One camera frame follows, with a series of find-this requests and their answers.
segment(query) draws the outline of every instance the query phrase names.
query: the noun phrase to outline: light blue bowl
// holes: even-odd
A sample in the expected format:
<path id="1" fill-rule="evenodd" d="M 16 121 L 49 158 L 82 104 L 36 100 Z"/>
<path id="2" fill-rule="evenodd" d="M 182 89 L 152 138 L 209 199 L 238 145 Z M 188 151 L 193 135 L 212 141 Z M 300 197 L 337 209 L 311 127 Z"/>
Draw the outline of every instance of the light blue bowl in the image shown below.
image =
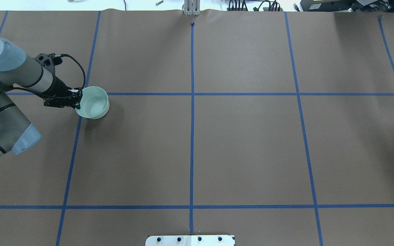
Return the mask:
<path id="1" fill-rule="evenodd" d="M 77 114 L 91 120 L 103 117 L 109 110 L 107 93 L 97 86 L 89 86 L 82 91 L 80 109 L 75 109 Z"/>

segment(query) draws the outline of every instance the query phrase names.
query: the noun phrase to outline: metal plate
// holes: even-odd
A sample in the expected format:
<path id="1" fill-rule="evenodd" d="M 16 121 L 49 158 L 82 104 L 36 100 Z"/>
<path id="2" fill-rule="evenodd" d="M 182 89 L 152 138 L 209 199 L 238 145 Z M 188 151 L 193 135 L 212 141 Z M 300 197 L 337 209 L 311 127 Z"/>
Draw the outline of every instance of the metal plate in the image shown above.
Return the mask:
<path id="1" fill-rule="evenodd" d="M 149 236 L 145 246 L 235 246 L 234 235 Z"/>

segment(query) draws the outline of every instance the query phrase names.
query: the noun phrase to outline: light blue joint cap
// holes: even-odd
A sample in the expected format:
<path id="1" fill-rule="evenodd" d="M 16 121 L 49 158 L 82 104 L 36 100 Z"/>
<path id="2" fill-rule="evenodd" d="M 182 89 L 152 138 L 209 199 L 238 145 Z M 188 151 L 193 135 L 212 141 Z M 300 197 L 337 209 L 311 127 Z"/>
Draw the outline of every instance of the light blue joint cap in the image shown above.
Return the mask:
<path id="1" fill-rule="evenodd" d="M 31 146 L 35 145 L 42 138 L 42 135 L 37 130 L 37 128 L 31 123 L 24 133 L 19 137 L 19 139 L 14 144 L 11 151 L 18 155 L 24 151 L 26 151 Z"/>
<path id="2" fill-rule="evenodd" d="M 10 71 L 20 67 L 27 59 L 22 48 L 12 44 L 7 39 L 0 38 L 0 72 Z"/>

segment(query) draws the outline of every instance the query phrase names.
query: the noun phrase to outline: metal stand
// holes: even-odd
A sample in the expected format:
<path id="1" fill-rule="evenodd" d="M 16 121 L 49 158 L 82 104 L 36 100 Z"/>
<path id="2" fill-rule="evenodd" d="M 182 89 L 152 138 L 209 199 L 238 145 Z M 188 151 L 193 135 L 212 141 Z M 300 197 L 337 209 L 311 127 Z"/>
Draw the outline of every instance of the metal stand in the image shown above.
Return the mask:
<path id="1" fill-rule="evenodd" d="M 185 15 L 200 15 L 200 0 L 185 0 L 182 8 Z"/>

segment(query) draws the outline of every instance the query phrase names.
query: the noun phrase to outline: black cable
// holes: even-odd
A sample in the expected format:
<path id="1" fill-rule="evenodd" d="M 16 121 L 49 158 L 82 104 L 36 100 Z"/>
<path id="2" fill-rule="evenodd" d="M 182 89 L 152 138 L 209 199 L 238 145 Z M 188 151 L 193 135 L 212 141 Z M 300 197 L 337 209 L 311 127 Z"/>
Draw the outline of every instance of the black cable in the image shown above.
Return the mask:
<path id="1" fill-rule="evenodd" d="M 294 7 L 294 9 L 295 9 L 297 12 L 300 12 L 299 7 L 298 7 L 295 3 L 293 4 L 293 7 Z"/>
<path id="2" fill-rule="evenodd" d="M 246 11 L 249 11 L 249 10 L 247 9 L 246 0 L 242 0 L 241 11 L 244 11 L 244 7 L 246 7 Z"/>
<path id="3" fill-rule="evenodd" d="M 264 1 L 261 2 L 261 4 L 259 5 L 258 8 L 255 7 L 255 8 L 253 8 L 253 10 L 256 9 L 255 11 L 259 11 L 259 9 L 261 8 L 262 4 L 265 3 L 265 2 L 268 2 L 268 7 L 270 9 L 270 5 L 272 4 L 272 2 L 270 2 L 269 0 L 264 0 Z"/>
<path id="4" fill-rule="evenodd" d="M 86 74 L 84 73 L 83 67 L 81 66 L 81 64 L 80 64 L 74 57 L 72 57 L 72 56 L 70 56 L 70 55 L 68 55 L 68 54 L 61 54 L 60 57 L 69 57 L 69 58 L 71 58 L 75 63 L 77 63 L 77 65 L 80 67 L 81 72 L 83 73 L 83 85 L 82 85 L 82 86 L 80 87 L 80 89 L 78 89 L 78 91 L 76 92 L 76 93 L 79 93 L 79 92 L 84 88 L 84 86 L 86 85 Z M 30 90 L 30 89 L 22 88 L 22 87 L 13 87 L 12 89 L 14 89 L 14 90 L 21 90 L 21 91 L 26 91 L 26 92 L 31 92 L 31 93 L 33 93 L 34 95 L 38 95 L 38 96 L 42 96 L 42 97 L 46 97 L 46 98 L 53 98 L 53 99 L 64 99 L 64 98 L 71 98 L 71 97 L 73 97 L 73 95 L 71 95 L 71 96 L 65 96 L 65 97 L 50 96 L 50 95 L 45 95 L 45 94 L 42 94 L 42 93 L 39 93 L 39 92 L 32 91 L 32 90 Z"/>
<path id="5" fill-rule="evenodd" d="M 280 11 L 280 4 L 275 0 L 272 4 L 272 8 L 269 11 Z"/>
<path id="6" fill-rule="evenodd" d="M 275 4 L 276 4 L 276 1 L 274 1 L 274 2 L 272 3 L 272 5 L 270 6 L 270 8 L 268 8 L 268 10 L 269 10 L 269 11 L 273 11 L 273 7 L 275 6 Z"/>

